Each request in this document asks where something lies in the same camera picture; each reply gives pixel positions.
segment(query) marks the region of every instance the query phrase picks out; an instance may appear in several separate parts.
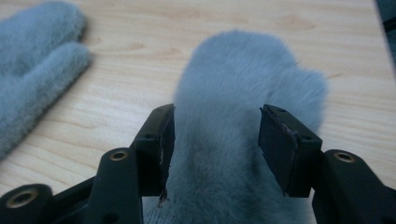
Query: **wood grain surface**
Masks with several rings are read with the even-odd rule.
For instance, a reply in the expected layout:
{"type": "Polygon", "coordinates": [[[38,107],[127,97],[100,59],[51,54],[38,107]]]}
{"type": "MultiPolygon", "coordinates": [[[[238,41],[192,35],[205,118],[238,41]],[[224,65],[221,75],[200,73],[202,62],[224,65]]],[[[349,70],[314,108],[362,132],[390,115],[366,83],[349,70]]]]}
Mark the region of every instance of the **wood grain surface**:
{"type": "MultiPolygon", "coordinates": [[[[0,19],[37,0],[2,0],[0,19]]],[[[300,66],[330,84],[323,149],[361,156],[396,189],[396,86],[374,1],[73,0],[87,17],[90,68],[0,161],[0,195],[43,183],[58,193],[95,175],[101,156],[128,147],[173,94],[192,51],[221,31],[279,36],[300,66]]]]}

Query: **fuzzy fabric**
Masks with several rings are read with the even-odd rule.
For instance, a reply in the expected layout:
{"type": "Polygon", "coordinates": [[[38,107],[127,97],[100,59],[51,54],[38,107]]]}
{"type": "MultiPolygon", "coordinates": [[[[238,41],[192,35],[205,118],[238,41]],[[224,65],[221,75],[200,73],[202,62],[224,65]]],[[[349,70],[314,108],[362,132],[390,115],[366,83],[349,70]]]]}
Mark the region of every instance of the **fuzzy fabric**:
{"type": "Polygon", "coordinates": [[[206,40],[176,93],[170,200],[160,209],[144,198],[145,223],[306,223],[308,199],[283,197],[258,148],[259,107],[283,107],[317,132],[326,94],[324,77],[273,36],[206,40]]]}
{"type": "Polygon", "coordinates": [[[0,22],[0,159],[88,66],[73,5],[48,2],[0,22]]]}

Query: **light blue mitten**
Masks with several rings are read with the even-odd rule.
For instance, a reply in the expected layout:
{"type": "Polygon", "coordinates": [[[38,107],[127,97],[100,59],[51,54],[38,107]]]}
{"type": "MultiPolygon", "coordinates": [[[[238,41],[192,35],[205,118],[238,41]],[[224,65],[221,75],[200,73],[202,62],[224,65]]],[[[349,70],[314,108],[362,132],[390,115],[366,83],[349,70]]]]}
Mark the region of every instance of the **light blue mitten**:
{"type": "Polygon", "coordinates": [[[77,43],[85,26],[73,5],[48,2],[0,22],[0,159],[90,62],[77,43]]]}
{"type": "Polygon", "coordinates": [[[283,197],[258,147],[259,108],[283,107],[317,132],[326,94],[324,77],[273,36],[206,40],[176,93],[170,201],[144,199],[145,223],[306,223],[308,200],[283,197]]]}

